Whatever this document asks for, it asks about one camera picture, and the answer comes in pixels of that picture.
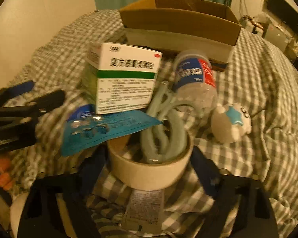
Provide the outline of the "orange gloved left hand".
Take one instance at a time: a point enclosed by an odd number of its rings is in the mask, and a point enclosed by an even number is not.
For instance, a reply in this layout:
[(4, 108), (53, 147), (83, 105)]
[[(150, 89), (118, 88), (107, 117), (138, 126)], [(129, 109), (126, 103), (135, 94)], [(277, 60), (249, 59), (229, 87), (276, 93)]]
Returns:
[(0, 154), (0, 188), (9, 191), (13, 187), (13, 178), (11, 176), (12, 162), (7, 153)]

